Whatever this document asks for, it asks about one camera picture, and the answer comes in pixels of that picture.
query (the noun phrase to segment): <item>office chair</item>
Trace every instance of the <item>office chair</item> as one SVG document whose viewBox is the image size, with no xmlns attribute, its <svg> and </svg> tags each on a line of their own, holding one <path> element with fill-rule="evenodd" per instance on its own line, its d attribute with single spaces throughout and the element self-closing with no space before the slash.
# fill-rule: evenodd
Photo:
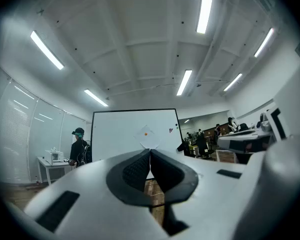
<svg viewBox="0 0 300 240">
<path fill-rule="evenodd" d="M 200 136 L 196 140 L 196 144 L 199 148 L 199 154 L 203 157 L 203 159 L 213 159 L 210 155 L 214 152 L 213 149 L 208 149 L 206 139 L 202 136 Z"/>
<path fill-rule="evenodd" d="M 246 131 L 246 130 L 249 130 L 248 126 L 245 123 L 241 123 L 239 132 Z"/>
</svg>

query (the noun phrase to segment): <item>ceiling light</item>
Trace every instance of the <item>ceiling light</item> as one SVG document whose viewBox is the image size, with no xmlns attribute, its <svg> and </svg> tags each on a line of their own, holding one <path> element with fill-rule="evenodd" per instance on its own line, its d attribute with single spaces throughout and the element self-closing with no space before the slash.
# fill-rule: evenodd
<svg viewBox="0 0 300 240">
<path fill-rule="evenodd" d="M 95 96 L 91 91 L 89 91 L 88 89 L 86 89 L 84 91 L 86 94 L 88 94 L 91 98 L 95 99 L 97 102 L 99 102 L 100 104 L 102 104 L 105 107 L 108 107 L 108 105 L 106 103 L 104 103 L 101 99 L 99 99 L 97 96 Z"/>
<path fill-rule="evenodd" d="M 212 0 L 201 0 L 200 15 L 196 31 L 198 33 L 206 33 Z"/>
<path fill-rule="evenodd" d="M 43 117 L 45 117 L 45 118 L 48 118 L 48 119 L 50 119 L 50 120 L 53 120 L 52 118 L 50 118 L 50 117 L 47 117 L 47 116 L 45 116 L 44 114 L 39 114 L 40 116 L 43 116 Z"/>
<path fill-rule="evenodd" d="M 265 39 L 263 40 L 262 44 L 260 45 L 259 49 L 256 51 L 256 53 L 254 54 L 254 57 L 258 57 L 259 54 L 261 53 L 261 51 L 263 50 L 263 48 L 265 48 L 266 44 L 268 43 L 270 37 L 272 36 L 272 34 L 275 32 L 274 28 L 271 28 L 268 32 L 268 34 L 266 34 Z"/>
<path fill-rule="evenodd" d="M 17 109 L 17 108 L 15 108 L 15 107 L 14 107 L 14 109 L 17 110 L 17 111 L 19 111 L 19 112 L 21 112 L 21 113 L 24 113 L 24 114 L 25 114 L 25 112 L 21 111 L 20 109 Z"/>
<path fill-rule="evenodd" d="M 17 104 L 19 104 L 20 106 L 22 106 L 22 107 L 24 107 L 24 108 L 26 108 L 26 109 L 28 109 L 28 107 L 27 106 L 25 106 L 25 105 L 22 105 L 21 103 L 19 103 L 18 101 L 16 101 L 16 100 L 13 100 L 15 103 L 17 103 Z"/>
<path fill-rule="evenodd" d="M 190 70 L 190 69 L 187 69 L 184 72 L 184 76 L 183 76 L 182 82 L 181 82 L 179 90 L 178 90 L 178 92 L 176 94 L 177 96 L 180 96 L 183 93 L 183 91 L 184 91 L 184 89 L 185 89 L 185 87 L 186 87 L 186 85 L 188 83 L 188 80 L 189 80 L 189 78 L 191 76 L 191 73 L 192 73 L 192 70 Z"/>
<path fill-rule="evenodd" d="M 39 119 L 39 118 L 36 118 L 36 117 L 34 117 L 34 119 L 37 119 L 37 120 L 39 120 L 39 121 L 41 121 L 41 122 L 44 122 L 43 120 L 41 120 L 41 119 Z"/>
<path fill-rule="evenodd" d="M 63 110 L 64 112 L 66 112 L 66 113 L 68 113 L 69 115 L 73 115 L 73 114 L 71 114 L 70 112 L 68 112 L 68 111 L 65 111 L 65 110 Z"/>
<path fill-rule="evenodd" d="M 64 66 L 60 61 L 52 54 L 52 52 L 46 47 L 46 45 L 41 41 L 40 37 L 35 31 L 32 31 L 30 37 L 35 42 L 35 44 L 40 48 L 40 50 L 48 57 L 48 59 L 58 68 L 63 69 Z"/>
<path fill-rule="evenodd" d="M 242 76 L 242 74 L 238 74 L 238 76 L 223 90 L 223 91 L 227 91 L 236 81 L 238 81 L 238 79 Z"/>
<path fill-rule="evenodd" d="M 31 99 L 35 99 L 34 97 L 31 97 L 30 95 L 26 94 L 23 90 L 21 90 L 20 88 L 14 86 L 17 90 L 19 90 L 20 92 L 24 93 L 25 95 L 27 95 L 28 97 L 30 97 Z"/>
</svg>

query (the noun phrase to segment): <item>white wall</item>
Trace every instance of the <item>white wall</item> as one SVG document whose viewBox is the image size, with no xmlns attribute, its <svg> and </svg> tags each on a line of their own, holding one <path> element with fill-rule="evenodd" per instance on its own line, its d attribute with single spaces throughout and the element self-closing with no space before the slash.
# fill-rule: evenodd
<svg viewBox="0 0 300 240">
<path fill-rule="evenodd" d="M 268 103 L 292 77 L 300 67 L 300 57 L 295 52 L 299 42 L 297 29 L 285 26 L 252 73 L 241 85 L 229 91 L 226 99 L 234 117 L 241 117 Z"/>
<path fill-rule="evenodd" d="M 216 127 L 216 124 L 224 124 L 228 122 L 227 111 L 198 116 L 192 119 L 194 129 L 197 132 L 199 129 L 206 130 Z"/>
<path fill-rule="evenodd" d="M 186 119 L 182 119 L 182 120 L 179 120 L 179 125 L 180 125 L 180 129 L 181 129 L 181 135 L 182 135 L 182 138 L 185 139 L 188 137 L 187 135 L 187 132 L 189 133 L 193 133 L 195 130 L 194 130 L 194 125 L 193 125 L 193 121 L 190 120 L 188 122 L 186 122 Z"/>
<path fill-rule="evenodd" d="M 180 129 L 183 138 L 187 138 L 187 132 L 197 133 L 199 129 L 202 131 L 216 127 L 216 124 L 224 124 L 228 121 L 228 111 L 219 113 L 206 114 L 190 118 L 190 121 L 184 123 L 186 119 L 180 119 Z"/>
<path fill-rule="evenodd" d="M 238 124 L 245 123 L 248 127 L 252 126 L 252 124 L 257 126 L 257 123 L 260 121 L 260 114 L 262 112 L 266 112 L 269 109 L 272 109 L 274 106 L 275 106 L 274 101 L 270 100 L 269 102 L 257 107 L 256 109 L 250 111 L 249 113 L 237 117 L 236 123 Z"/>
<path fill-rule="evenodd" d="M 229 104 L 226 101 L 212 102 L 201 106 L 189 106 L 187 108 L 177 108 L 176 112 L 179 119 L 187 119 L 213 113 L 228 111 Z"/>
</svg>

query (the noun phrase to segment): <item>white ceiling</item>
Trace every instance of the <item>white ceiling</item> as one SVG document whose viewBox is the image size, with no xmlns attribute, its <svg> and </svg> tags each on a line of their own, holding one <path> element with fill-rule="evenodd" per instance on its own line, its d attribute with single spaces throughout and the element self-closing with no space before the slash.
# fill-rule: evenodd
<svg viewBox="0 0 300 240">
<path fill-rule="evenodd" d="M 253 70 L 263 56 L 254 58 L 255 51 L 281 21 L 254 0 L 213 0 L 199 34 L 199 9 L 200 0 L 21 0 L 4 16 L 0 60 L 13 60 L 89 111 L 104 108 L 85 89 L 111 110 L 209 104 L 223 99 L 238 73 L 244 79 Z M 32 30 L 62 70 L 33 43 Z M 186 69 L 193 73 L 177 97 Z"/>
</svg>

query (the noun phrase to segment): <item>floor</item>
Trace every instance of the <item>floor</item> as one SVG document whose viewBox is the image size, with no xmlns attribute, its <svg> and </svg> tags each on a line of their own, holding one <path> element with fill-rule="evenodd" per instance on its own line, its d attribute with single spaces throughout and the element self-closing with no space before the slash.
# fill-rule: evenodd
<svg viewBox="0 0 300 240">
<path fill-rule="evenodd" d="M 225 163 L 234 163 L 234 156 L 227 152 L 220 152 L 220 161 Z M 216 153 L 211 154 L 212 158 L 217 160 Z M 0 185 L 1 193 L 4 198 L 23 210 L 27 203 L 41 190 L 46 188 L 48 183 L 40 184 L 2 184 Z M 162 225 L 165 215 L 165 195 L 160 189 L 156 180 L 147 180 L 144 186 L 144 193 L 151 196 L 152 204 L 155 206 L 152 208 L 152 215 L 155 220 Z"/>
</svg>

